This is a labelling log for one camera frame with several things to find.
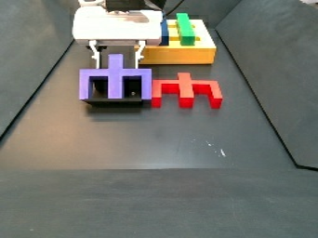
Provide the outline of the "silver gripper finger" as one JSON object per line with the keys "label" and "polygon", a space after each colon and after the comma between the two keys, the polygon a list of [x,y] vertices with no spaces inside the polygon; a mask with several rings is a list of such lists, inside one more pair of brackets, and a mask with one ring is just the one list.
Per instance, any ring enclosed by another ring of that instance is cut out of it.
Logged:
{"label": "silver gripper finger", "polygon": [[93,52],[92,59],[96,61],[96,69],[99,69],[100,68],[100,52],[97,51],[97,41],[89,40],[88,44]]}
{"label": "silver gripper finger", "polygon": [[135,60],[133,60],[133,66],[135,66],[135,69],[137,69],[139,67],[139,61],[144,58],[143,56],[143,50],[145,48],[145,41],[144,40],[140,40],[137,42],[137,48],[135,50]]}

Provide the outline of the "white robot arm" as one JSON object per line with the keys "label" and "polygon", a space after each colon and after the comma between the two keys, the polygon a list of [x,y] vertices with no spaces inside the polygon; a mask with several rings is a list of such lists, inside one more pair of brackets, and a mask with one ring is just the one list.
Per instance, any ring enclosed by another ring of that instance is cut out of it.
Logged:
{"label": "white robot arm", "polygon": [[72,35],[92,50],[97,69],[100,51],[108,46],[136,46],[133,67],[139,66],[145,46],[161,43],[163,18],[151,0],[79,0]]}

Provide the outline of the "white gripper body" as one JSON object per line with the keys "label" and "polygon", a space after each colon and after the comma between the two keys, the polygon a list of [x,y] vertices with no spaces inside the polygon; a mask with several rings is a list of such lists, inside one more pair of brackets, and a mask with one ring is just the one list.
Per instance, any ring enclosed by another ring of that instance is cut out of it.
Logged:
{"label": "white gripper body", "polygon": [[81,45],[96,40],[101,46],[132,46],[144,41],[161,42],[160,11],[107,12],[101,7],[80,7],[73,18],[72,34]]}

